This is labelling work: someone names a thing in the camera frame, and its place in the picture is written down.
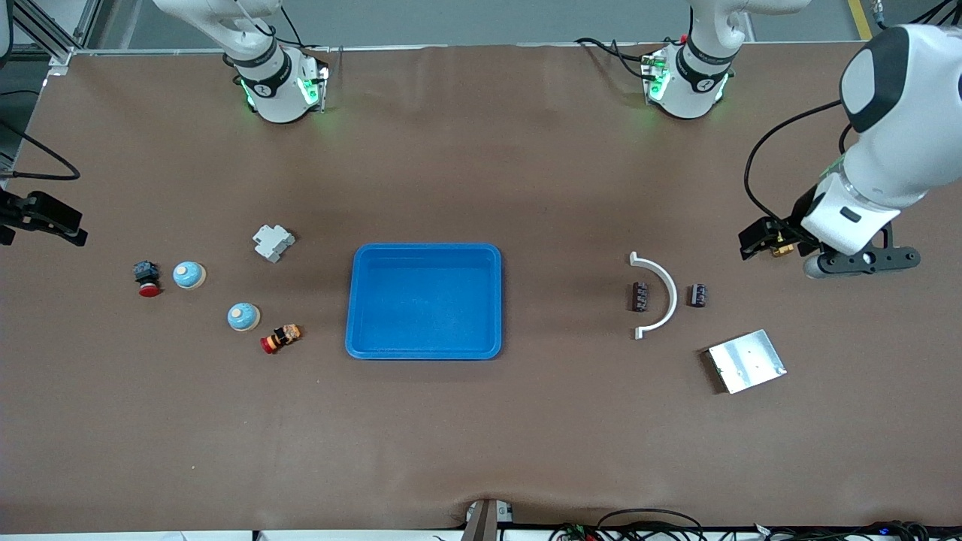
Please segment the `red button black block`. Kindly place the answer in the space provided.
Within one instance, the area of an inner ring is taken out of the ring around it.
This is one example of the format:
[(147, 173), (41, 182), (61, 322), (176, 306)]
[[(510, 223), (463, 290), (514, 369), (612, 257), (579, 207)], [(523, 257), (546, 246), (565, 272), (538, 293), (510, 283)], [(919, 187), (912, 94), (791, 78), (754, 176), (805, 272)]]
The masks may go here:
[(153, 261), (138, 261), (132, 267), (135, 282), (138, 284), (138, 294), (144, 298), (158, 297), (162, 293), (159, 287), (159, 270)]

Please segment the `aluminium metal plate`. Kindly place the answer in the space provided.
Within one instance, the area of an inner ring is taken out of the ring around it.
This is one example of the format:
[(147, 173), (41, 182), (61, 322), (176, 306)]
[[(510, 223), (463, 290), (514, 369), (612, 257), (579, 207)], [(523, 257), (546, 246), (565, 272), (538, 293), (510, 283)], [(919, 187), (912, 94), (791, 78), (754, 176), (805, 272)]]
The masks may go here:
[(748, 390), (787, 373), (763, 329), (708, 347), (706, 353), (729, 394)]

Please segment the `white grey plastic clip part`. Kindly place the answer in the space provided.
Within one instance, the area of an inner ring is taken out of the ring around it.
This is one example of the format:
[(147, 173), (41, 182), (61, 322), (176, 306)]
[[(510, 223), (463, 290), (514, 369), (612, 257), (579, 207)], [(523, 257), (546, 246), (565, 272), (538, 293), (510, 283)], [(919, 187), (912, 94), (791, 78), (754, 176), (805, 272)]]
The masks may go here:
[(255, 253), (271, 263), (278, 263), (282, 254), (295, 243), (296, 237), (281, 225), (263, 225), (252, 240)]

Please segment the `red yellow push button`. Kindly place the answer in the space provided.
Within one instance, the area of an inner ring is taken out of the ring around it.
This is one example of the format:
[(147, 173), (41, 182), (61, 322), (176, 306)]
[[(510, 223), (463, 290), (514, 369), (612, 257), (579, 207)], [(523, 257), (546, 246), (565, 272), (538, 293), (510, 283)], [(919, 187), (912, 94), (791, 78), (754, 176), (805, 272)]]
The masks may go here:
[(283, 325), (282, 328), (275, 328), (268, 336), (262, 337), (260, 346), (265, 353), (275, 354), (280, 349), (298, 342), (302, 338), (302, 331), (298, 325)]

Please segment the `blue plastic tray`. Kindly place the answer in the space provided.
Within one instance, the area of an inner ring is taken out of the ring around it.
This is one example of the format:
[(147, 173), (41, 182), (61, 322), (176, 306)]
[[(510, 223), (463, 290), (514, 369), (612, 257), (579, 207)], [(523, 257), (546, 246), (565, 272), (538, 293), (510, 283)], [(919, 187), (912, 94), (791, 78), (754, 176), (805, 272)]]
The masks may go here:
[(368, 243), (352, 264), (346, 351), (370, 361), (488, 361), (503, 345), (490, 243)]

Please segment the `grey metal table clamp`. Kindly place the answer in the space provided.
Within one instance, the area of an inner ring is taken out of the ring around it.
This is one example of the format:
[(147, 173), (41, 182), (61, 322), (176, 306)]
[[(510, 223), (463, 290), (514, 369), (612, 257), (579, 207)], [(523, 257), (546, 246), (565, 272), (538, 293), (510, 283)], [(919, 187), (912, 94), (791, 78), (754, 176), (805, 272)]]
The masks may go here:
[(507, 531), (514, 524), (514, 506), (508, 501), (477, 500), (467, 508), (460, 541), (508, 541)]

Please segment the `aluminium frame profile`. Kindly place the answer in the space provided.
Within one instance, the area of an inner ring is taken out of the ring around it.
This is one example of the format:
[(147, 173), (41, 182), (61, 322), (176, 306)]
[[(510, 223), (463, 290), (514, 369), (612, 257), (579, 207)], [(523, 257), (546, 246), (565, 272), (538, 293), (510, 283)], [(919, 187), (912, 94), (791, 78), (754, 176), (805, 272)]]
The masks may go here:
[(69, 64), (92, 47), (94, 27), (105, 0), (0, 0), (0, 66), (30, 55), (51, 66)]

